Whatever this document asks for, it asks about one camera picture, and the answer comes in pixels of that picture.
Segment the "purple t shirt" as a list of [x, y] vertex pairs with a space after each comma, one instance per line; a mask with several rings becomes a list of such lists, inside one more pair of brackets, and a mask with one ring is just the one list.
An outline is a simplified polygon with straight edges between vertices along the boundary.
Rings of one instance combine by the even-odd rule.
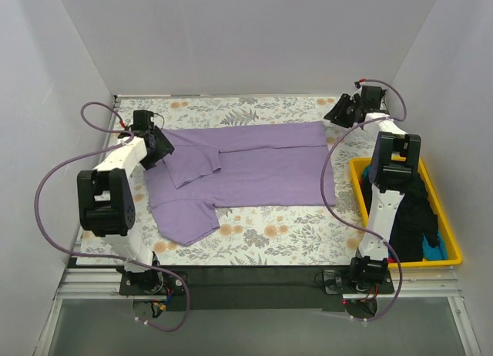
[[336, 204], [321, 122], [164, 134], [175, 150], [144, 177], [160, 235], [179, 245], [217, 230], [218, 208]]

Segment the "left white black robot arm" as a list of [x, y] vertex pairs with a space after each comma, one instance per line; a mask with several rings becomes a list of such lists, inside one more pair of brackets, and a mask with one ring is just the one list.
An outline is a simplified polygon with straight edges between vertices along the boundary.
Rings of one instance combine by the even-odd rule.
[[156, 256], [133, 229], [136, 207], [129, 178], [139, 167], [155, 167], [174, 147], [148, 110], [136, 110], [126, 130], [134, 137], [121, 134], [118, 149], [109, 152], [93, 170], [78, 174], [79, 219], [84, 230], [102, 239], [120, 257], [125, 271], [139, 274], [137, 284], [145, 293], [156, 294], [163, 288], [164, 276], [150, 267]]

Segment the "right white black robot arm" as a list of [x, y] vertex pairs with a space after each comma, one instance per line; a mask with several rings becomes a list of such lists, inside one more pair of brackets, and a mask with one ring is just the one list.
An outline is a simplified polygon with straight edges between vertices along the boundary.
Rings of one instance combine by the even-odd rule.
[[394, 220], [404, 195], [418, 174], [421, 138], [397, 125], [405, 121], [402, 95], [379, 79], [360, 79], [356, 92], [344, 93], [324, 120], [345, 128], [376, 133], [367, 177], [371, 183], [371, 209], [362, 241], [347, 269], [349, 285], [357, 292], [376, 291], [387, 283], [388, 258], [400, 260], [390, 245]]

